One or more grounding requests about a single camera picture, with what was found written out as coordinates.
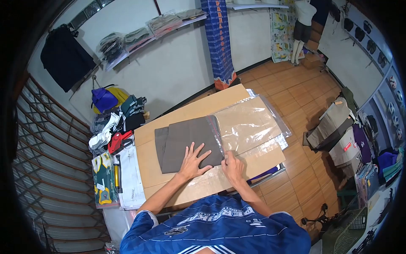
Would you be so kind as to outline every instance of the purple bag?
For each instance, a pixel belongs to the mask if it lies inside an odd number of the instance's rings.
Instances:
[[[106,90],[110,86],[114,86],[114,84],[92,90],[93,103],[91,108],[93,108],[94,104],[100,113],[103,113],[103,111],[112,109],[118,104],[119,100],[110,91]]]

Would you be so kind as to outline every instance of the mannequin leg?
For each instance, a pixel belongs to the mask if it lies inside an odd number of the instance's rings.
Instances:
[[[299,41],[295,40],[295,42],[293,43],[292,57],[290,58],[291,63],[293,63],[295,61],[295,55],[296,55],[296,51],[298,50],[298,46],[299,46]]]
[[[300,42],[299,42],[299,45],[298,45],[298,49],[297,49],[297,51],[296,51],[296,55],[295,55],[296,64],[299,64],[299,55],[300,55],[300,52],[301,52],[302,49],[303,49],[303,45],[304,45],[304,42],[303,42],[303,41],[300,41]]]

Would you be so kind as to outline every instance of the white wall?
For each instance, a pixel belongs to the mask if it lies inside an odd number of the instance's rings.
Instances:
[[[345,0],[334,0],[338,7],[345,4]],[[343,29],[344,18],[338,26],[328,15],[319,50],[327,57],[327,66],[337,78],[354,94],[354,100],[361,107],[378,87],[382,75],[371,62],[366,53],[357,45],[353,46],[349,34]]]
[[[55,22],[54,28],[72,20],[91,0],[76,1]],[[200,0],[158,0],[162,13],[200,8]],[[99,41],[110,32],[129,33],[158,15],[152,0],[115,0],[79,28],[78,42],[95,59]],[[235,70],[241,70],[270,57],[270,21],[267,9],[258,12],[229,11],[231,54]],[[37,44],[28,71],[44,89],[73,114],[91,122],[92,82],[87,80],[73,94],[65,93],[43,68],[40,60],[46,35]],[[96,73],[101,86],[117,84],[135,96],[147,97],[151,118],[210,86],[213,73],[204,25],[197,23],[150,43],[125,59],[113,70]]]

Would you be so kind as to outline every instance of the white tag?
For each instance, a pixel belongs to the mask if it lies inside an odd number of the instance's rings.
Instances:
[[[102,191],[105,190],[105,187],[104,187],[103,185],[99,184],[99,183],[96,185],[96,187],[97,187],[99,190],[102,190]]]

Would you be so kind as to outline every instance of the green plastic basket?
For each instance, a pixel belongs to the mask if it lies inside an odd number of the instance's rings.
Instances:
[[[330,226],[322,237],[323,254],[347,253],[364,235],[367,228],[367,215],[367,207],[347,211],[338,225]]]

